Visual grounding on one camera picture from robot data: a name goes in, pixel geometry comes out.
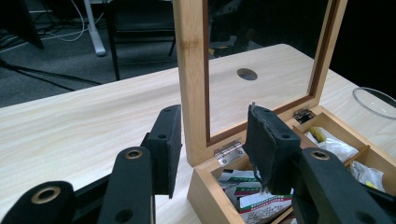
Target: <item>chair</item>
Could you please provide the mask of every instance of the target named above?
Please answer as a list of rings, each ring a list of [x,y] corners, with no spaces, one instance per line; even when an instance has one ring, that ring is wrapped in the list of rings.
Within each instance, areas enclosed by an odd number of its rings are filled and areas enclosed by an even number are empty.
[[[172,42],[168,57],[176,44],[173,5],[160,0],[105,1],[106,26],[116,79],[120,80],[119,66],[140,63],[169,63],[175,60],[120,63],[117,44]]]

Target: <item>desk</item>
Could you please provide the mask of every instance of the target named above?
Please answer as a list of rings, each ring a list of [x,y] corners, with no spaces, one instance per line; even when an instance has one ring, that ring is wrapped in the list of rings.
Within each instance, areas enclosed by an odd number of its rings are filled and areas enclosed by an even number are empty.
[[[106,49],[103,46],[102,39],[95,26],[95,21],[93,20],[91,3],[99,3],[97,0],[84,0],[85,10],[87,11],[88,18],[88,31],[90,32],[91,41],[93,43],[93,48],[97,56],[105,56]]]
[[[320,104],[396,158],[396,122],[362,109],[357,86],[329,71]],[[79,189],[139,146],[161,109],[180,104],[177,68],[0,109],[0,218],[28,189],[64,180]],[[187,200],[183,147],[174,198],[156,196],[157,223],[201,223]]]

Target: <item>clear plastic lid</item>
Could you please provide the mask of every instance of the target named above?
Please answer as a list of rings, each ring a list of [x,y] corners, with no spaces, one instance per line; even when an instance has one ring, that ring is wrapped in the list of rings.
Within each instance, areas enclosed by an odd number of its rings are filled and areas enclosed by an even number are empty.
[[[396,100],[384,92],[359,87],[353,90],[352,95],[361,106],[373,114],[396,120]]]

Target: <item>metal hinge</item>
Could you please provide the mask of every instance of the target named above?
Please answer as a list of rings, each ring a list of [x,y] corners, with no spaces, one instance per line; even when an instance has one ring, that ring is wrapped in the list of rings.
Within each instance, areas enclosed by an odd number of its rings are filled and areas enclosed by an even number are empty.
[[[233,141],[215,150],[215,157],[221,166],[225,166],[246,154],[239,141]]]
[[[301,110],[297,110],[296,112],[294,112],[293,117],[295,119],[297,119],[297,121],[299,123],[305,123],[309,120],[311,120],[314,116],[312,114],[312,111],[309,109],[301,109]]]

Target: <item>dark background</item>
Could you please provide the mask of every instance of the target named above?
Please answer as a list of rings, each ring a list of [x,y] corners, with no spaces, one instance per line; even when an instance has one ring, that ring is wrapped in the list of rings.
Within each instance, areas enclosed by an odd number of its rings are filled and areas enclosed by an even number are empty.
[[[349,0],[330,68],[396,99],[396,13],[390,0]]]

